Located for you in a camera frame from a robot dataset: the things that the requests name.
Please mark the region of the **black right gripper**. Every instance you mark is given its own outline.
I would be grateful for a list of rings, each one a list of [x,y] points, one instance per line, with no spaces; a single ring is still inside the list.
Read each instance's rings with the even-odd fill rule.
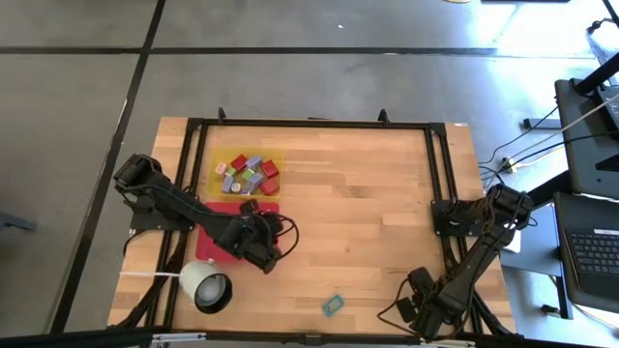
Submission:
[[[442,325],[443,313],[440,308],[428,304],[417,307],[412,297],[396,301],[396,308],[403,322],[413,322],[411,330],[425,338],[436,338]]]

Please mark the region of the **dark grey desk base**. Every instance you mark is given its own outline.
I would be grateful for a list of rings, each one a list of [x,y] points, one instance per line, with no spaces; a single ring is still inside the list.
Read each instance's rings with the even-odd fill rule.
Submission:
[[[503,267],[551,276],[555,280],[558,306],[543,304],[540,311],[562,319],[572,320],[572,303],[567,296],[565,270],[560,253],[560,243],[554,208],[550,206],[556,192],[571,193],[568,171],[558,174],[528,192],[534,201],[530,225],[521,232],[521,252],[503,251]]]

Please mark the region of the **grey floor object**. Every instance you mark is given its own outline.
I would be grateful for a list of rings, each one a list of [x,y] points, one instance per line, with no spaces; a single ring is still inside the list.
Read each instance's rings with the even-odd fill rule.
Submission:
[[[0,231],[5,228],[17,228],[32,231],[36,229],[36,226],[37,224],[34,221],[30,221],[22,217],[16,217],[0,211]]]

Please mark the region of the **red translucent bin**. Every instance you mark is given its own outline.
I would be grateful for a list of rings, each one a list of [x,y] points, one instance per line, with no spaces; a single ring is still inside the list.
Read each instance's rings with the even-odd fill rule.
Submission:
[[[207,202],[206,206],[212,210],[220,213],[239,214],[241,212],[241,201],[232,202]],[[278,213],[280,206],[274,202],[258,202],[259,212],[273,212]],[[195,258],[203,261],[213,259],[218,264],[243,264],[246,260],[240,260],[230,255],[220,247],[216,246],[213,240],[207,235],[206,230],[203,227],[199,227],[196,247]]]

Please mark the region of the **dark laptop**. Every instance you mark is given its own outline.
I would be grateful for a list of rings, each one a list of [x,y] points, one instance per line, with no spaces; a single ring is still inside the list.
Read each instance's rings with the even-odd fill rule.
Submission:
[[[567,193],[553,203],[570,301],[619,313],[619,203]]]

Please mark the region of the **black aluminium table frame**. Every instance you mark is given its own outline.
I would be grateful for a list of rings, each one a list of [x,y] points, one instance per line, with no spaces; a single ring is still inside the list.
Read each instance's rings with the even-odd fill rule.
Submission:
[[[205,119],[160,120],[152,156],[167,176],[180,159],[199,169],[204,201],[208,156],[215,148],[283,152],[281,212],[298,233],[280,244],[285,257],[267,275],[254,265],[224,264],[233,297],[223,311],[199,312],[182,290],[165,286],[157,324],[176,332],[405,334],[392,302],[413,269],[433,276],[444,258],[430,203],[454,179],[464,199],[482,194],[469,128],[464,124],[378,121]],[[343,308],[321,306],[340,295]]]

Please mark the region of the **yellow translucent bin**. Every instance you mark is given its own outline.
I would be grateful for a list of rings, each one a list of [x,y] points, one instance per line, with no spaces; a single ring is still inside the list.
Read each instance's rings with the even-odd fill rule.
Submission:
[[[278,179],[278,182],[280,184],[279,192],[273,196],[266,196],[262,193],[262,191],[260,190],[260,187],[256,189],[249,188],[248,180],[245,180],[242,177],[243,172],[247,169],[245,168],[244,171],[237,172],[237,174],[233,178],[234,178],[235,183],[239,183],[242,186],[241,189],[251,189],[252,195],[241,195],[239,194],[239,192],[235,193],[233,191],[231,191],[230,193],[223,193],[221,191],[221,185],[223,181],[223,176],[226,174],[224,173],[223,175],[218,175],[215,171],[216,166],[220,162],[224,162],[227,164],[227,168],[231,167],[230,163],[235,158],[237,158],[239,155],[244,155],[247,159],[249,159],[252,156],[259,155],[263,158],[263,161],[272,160],[276,164],[280,172],[280,174],[277,177],[275,177]],[[256,200],[261,200],[261,201],[277,201],[279,199],[281,187],[282,187],[283,165],[284,165],[284,156],[283,156],[282,151],[275,150],[275,149],[264,149],[264,148],[234,148],[234,147],[215,148],[214,150],[210,152],[210,155],[208,156],[208,160],[209,160],[209,166],[208,166],[209,172],[207,175],[206,186],[205,186],[205,194],[208,199],[223,200],[223,201],[231,201],[233,199],[241,199],[241,198],[256,199]],[[263,183],[268,180],[268,178],[262,172],[261,165],[256,167],[253,171],[255,173],[261,173],[264,176]]]

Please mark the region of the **black rig crossbar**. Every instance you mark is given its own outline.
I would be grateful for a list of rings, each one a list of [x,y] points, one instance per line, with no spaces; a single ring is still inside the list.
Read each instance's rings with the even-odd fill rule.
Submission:
[[[166,327],[118,328],[0,337],[0,348],[127,348],[149,343],[184,341],[278,342],[318,347],[325,344],[436,346],[440,348],[601,348],[528,339],[518,335],[460,333],[452,338],[420,338],[405,334],[255,333],[227,331],[170,332]]]

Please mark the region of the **black desk device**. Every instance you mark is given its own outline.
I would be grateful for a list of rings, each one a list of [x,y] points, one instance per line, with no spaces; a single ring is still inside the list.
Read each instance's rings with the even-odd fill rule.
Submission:
[[[599,111],[604,124],[612,132],[611,137],[619,141],[619,87],[600,86],[594,93],[598,104],[603,104]]]

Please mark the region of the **black diagonal desk bar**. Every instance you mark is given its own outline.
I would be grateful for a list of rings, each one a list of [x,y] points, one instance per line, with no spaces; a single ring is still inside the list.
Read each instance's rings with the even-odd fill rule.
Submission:
[[[587,77],[575,84],[574,90],[585,95],[596,90],[606,80],[609,80],[619,72],[619,52],[614,54],[605,63],[591,72]]]

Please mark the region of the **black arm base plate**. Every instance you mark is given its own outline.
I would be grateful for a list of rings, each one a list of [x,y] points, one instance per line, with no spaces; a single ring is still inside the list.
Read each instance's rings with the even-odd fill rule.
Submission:
[[[483,199],[432,201],[434,230],[442,237],[479,237],[483,230]]]
[[[169,196],[139,195],[135,199],[123,195],[124,203],[132,210],[130,228],[134,230],[191,231],[195,222],[183,215],[186,208]]]

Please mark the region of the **white spotlight lamp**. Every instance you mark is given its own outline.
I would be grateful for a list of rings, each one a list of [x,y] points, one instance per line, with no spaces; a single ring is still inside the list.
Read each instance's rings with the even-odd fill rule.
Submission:
[[[194,306],[204,314],[221,312],[232,300],[231,279],[213,259],[186,264],[179,274],[179,283]]]

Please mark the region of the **grey standing desk top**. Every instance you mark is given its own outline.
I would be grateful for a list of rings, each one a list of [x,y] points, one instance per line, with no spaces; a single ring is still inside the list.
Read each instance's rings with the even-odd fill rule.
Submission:
[[[566,79],[554,82],[563,127],[593,110],[599,104],[594,98],[583,97],[574,91]],[[596,164],[619,155],[619,141],[609,134],[599,110],[591,113],[563,131],[572,192],[619,200],[619,172],[602,171]]]

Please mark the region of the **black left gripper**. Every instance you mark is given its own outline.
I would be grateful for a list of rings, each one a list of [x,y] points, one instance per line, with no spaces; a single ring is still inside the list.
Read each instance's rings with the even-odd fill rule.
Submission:
[[[260,256],[260,268],[267,275],[282,258],[278,247],[278,234],[283,231],[282,217],[275,212],[259,212],[252,215],[258,234],[251,244],[251,253]]]

